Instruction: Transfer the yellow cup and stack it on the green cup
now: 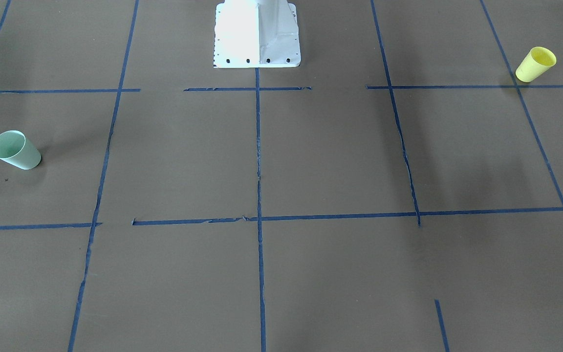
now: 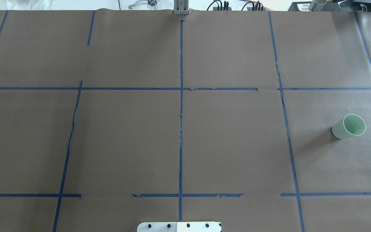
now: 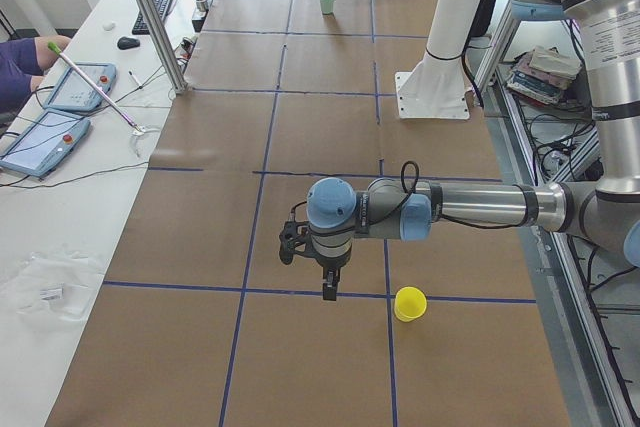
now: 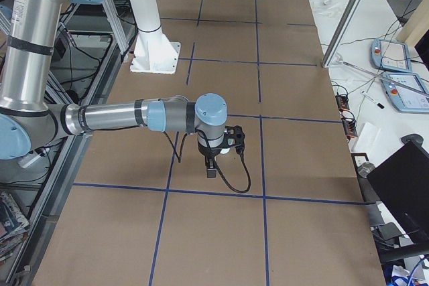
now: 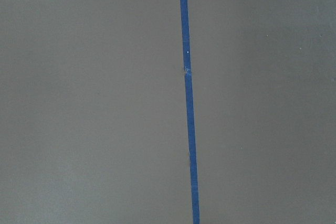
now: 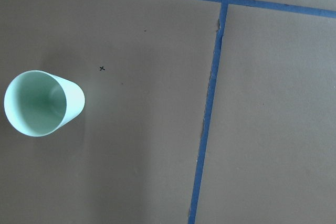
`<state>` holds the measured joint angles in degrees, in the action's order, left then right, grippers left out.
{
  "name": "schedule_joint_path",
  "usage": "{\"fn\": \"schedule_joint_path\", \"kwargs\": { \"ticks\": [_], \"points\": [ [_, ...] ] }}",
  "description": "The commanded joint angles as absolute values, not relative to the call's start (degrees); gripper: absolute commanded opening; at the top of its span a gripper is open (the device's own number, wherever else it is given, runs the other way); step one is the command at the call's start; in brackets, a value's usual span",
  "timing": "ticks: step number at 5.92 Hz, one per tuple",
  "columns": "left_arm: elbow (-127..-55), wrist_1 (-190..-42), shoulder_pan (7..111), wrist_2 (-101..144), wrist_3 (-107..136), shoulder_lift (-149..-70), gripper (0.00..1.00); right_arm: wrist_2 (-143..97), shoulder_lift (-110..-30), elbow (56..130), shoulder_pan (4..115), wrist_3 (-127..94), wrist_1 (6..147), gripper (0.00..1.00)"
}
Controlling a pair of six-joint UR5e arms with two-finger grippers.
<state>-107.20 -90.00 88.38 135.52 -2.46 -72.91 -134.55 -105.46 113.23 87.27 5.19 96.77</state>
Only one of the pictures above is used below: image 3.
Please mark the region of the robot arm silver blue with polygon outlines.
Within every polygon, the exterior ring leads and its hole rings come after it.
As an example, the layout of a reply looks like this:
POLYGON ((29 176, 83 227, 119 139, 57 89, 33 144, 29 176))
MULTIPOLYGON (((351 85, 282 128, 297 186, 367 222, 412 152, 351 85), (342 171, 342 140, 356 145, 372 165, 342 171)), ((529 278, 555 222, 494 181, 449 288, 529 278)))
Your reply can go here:
POLYGON ((580 29, 602 177, 595 182, 473 186, 377 179, 355 191, 338 178, 307 195, 302 236, 280 237, 280 257, 315 259, 334 300, 356 238, 416 241, 439 220, 489 229, 536 225, 639 262, 639 0, 512 0, 523 20, 574 20, 580 29))

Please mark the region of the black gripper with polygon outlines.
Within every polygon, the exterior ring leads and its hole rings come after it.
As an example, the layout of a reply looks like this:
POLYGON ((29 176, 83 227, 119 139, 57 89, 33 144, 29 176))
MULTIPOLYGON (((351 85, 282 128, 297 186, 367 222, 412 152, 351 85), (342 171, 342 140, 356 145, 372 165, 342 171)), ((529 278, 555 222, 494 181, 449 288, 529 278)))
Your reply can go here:
POLYGON ((338 257, 317 256, 317 262, 323 268, 324 279, 322 295, 324 301, 335 301, 339 284, 339 271, 350 260, 350 253, 346 252, 338 257))

